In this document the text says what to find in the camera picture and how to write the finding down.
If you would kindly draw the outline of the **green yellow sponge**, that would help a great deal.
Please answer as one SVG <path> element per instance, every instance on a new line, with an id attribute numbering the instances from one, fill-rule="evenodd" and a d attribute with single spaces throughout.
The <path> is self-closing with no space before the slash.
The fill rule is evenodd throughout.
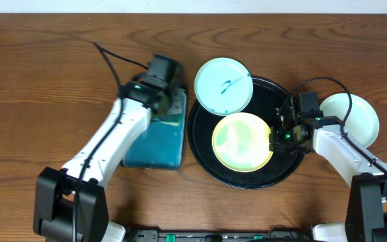
<path id="1" fill-rule="evenodd" d="M 185 109 L 186 99 L 184 97 L 175 99 L 172 102 L 171 108 L 163 116 L 157 117 L 155 121 L 172 126 L 179 126 L 184 118 Z"/>

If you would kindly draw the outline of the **yellow plate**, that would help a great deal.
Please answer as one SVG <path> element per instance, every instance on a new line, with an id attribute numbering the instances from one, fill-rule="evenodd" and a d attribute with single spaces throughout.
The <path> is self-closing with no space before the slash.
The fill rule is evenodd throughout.
<path id="1" fill-rule="evenodd" d="M 214 128 L 212 149 L 218 161 L 228 169 L 250 173 L 271 160 L 270 133 L 269 125 L 254 114 L 230 114 Z"/>

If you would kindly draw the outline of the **light blue plate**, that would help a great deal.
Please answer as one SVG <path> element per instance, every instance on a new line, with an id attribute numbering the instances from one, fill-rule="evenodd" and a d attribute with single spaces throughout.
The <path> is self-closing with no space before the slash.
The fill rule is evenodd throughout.
<path id="1" fill-rule="evenodd" d="M 365 148 L 374 143 L 378 137 L 380 123 L 376 111 L 363 98 L 351 94 L 352 108 L 345 123 L 351 135 Z M 349 108 L 346 93 L 337 93 L 326 98 L 320 109 L 325 116 L 336 116 L 343 120 Z"/>
<path id="2" fill-rule="evenodd" d="M 195 95 L 202 107 L 218 116 L 241 112 L 253 95 L 249 70 L 239 61 L 219 57 L 207 61 L 195 77 Z"/>

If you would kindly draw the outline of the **light blue plate front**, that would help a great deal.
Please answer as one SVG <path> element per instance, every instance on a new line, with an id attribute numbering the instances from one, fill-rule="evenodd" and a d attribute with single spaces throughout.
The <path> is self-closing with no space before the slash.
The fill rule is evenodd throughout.
<path id="1" fill-rule="evenodd" d="M 365 148 L 374 143 L 378 137 L 380 123 L 376 111 L 363 98 L 351 94 L 352 108 L 345 123 L 351 135 Z M 346 93 L 337 93 L 326 98 L 320 109 L 325 116 L 336 116 L 343 120 L 349 108 Z"/>

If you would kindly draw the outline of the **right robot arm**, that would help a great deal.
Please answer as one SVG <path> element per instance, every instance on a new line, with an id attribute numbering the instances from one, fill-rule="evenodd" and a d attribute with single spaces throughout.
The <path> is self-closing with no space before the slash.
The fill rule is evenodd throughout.
<path id="1" fill-rule="evenodd" d="M 345 219 L 348 241 L 387 241 L 387 163 L 353 138 L 343 121 L 320 110 L 277 109 L 270 150 L 324 157 L 350 187 Z"/>

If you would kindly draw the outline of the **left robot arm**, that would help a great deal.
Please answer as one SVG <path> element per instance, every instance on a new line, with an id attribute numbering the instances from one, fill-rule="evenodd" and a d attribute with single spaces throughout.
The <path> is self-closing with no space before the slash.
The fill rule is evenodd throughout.
<path id="1" fill-rule="evenodd" d="M 106 188 L 120 166 L 177 170 L 182 164 L 187 90 L 170 91 L 172 107 L 153 118 L 145 107 L 156 91 L 130 82 L 89 142 L 61 169 L 36 181 L 33 231 L 47 241 L 123 241 L 109 219 Z"/>

